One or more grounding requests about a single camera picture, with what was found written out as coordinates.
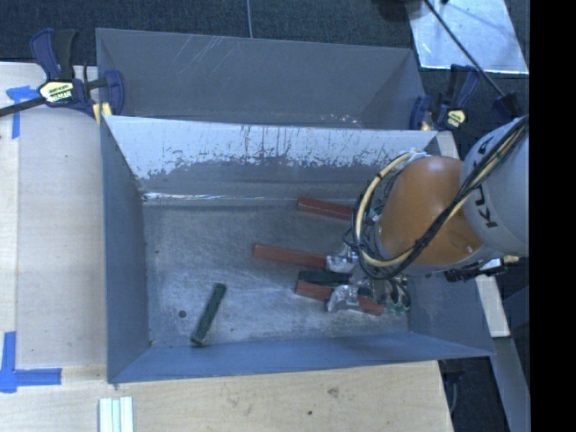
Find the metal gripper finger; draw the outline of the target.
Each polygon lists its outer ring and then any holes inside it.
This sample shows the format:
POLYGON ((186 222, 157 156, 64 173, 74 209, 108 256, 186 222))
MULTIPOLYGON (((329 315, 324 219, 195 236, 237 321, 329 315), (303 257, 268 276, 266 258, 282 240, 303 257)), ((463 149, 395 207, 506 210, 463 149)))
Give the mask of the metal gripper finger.
POLYGON ((332 273, 352 273, 358 264, 358 254, 349 245, 342 245, 326 256, 325 268, 332 273))
POLYGON ((349 284, 337 286, 325 303, 325 310, 327 312, 359 311, 358 287, 349 284))

